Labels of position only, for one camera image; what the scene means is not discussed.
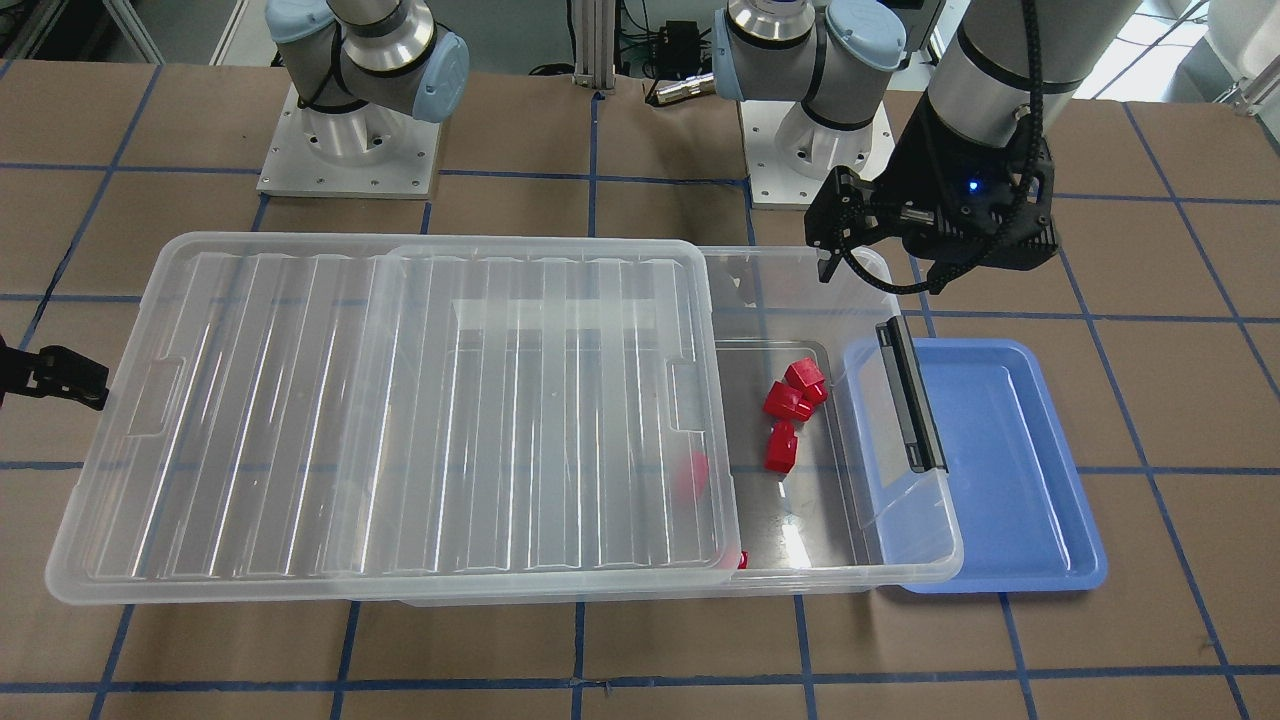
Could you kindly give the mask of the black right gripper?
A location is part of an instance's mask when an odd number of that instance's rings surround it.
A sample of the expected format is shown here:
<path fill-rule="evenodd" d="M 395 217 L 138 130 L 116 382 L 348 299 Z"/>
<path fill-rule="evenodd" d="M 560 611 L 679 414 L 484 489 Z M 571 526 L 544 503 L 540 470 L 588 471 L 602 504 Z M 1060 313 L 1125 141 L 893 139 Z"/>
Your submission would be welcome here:
<path fill-rule="evenodd" d="M 64 346 L 46 346 L 37 354 L 13 348 L 1 337 L 1 401 L 9 395 L 54 397 L 78 402 L 95 411 L 105 409 L 110 369 Z"/>

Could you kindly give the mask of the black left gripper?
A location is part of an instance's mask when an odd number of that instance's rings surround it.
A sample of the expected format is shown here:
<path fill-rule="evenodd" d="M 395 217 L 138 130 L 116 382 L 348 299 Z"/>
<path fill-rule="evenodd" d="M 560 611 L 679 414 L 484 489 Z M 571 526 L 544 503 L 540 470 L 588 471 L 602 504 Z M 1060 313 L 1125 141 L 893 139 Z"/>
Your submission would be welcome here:
<path fill-rule="evenodd" d="M 1059 252 L 1052 218 L 1053 161 L 1029 108 L 1002 147 L 970 141 L 922 100 L 887 167 L 863 179 L 833 168 L 804 215 L 808 246 L 823 251 L 818 281 L 829 283 L 844 255 L 888 237 L 933 273 L 974 263 L 1033 270 Z"/>

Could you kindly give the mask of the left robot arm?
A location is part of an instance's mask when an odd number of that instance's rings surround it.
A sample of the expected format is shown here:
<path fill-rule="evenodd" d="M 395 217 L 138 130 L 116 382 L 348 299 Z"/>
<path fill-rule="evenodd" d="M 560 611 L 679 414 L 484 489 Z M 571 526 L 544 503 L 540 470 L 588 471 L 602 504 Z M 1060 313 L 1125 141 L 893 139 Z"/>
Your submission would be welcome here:
<path fill-rule="evenodd" d="M 824 258 L 896 295 L 940 293 L 978 266 L 1029 272 L 1060 250 L 1059 113 L 1134 1 L 972 1 L 884 169 L 860 177 L 836 147 L 870 132 L 908 29 L 879 1 L 730 1 L 712 24 L 716 91 L 792 109 L 785 147 L 822 184 L 804 217 Z"/>

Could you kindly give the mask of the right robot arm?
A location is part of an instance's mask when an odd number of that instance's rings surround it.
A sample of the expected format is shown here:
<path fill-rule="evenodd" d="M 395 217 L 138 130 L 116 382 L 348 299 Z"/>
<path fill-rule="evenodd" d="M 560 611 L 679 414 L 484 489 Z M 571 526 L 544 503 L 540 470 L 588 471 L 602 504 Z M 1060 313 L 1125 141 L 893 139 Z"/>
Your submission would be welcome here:
<path fill-rule="evenodd" d="M 334 167 L 388 159 L 465 94 L 468 46 L 425 1 L 269 1 L 265 22 L 296 91 L 291 115 Z"/>

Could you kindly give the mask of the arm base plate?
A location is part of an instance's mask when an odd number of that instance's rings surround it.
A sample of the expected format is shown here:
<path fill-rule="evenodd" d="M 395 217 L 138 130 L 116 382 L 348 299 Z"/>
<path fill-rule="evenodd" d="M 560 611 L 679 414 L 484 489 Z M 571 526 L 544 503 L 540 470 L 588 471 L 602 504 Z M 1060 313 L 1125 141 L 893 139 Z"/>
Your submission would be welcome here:
<path fill-rule="evenodd" d="M 325 114 L 288 90 L 256 188 L 271 197 L 428 200 L 442 126 L 369 105 Z"/>
<path fill-rule="evenodd" d="M 873 181 L 895 146 L 883 105 L 855 131 L 818 126 L 797 102 L 745 101 L 739 110 L 751 204 L 759 209 L 806 209 L 833 167 Z"/>

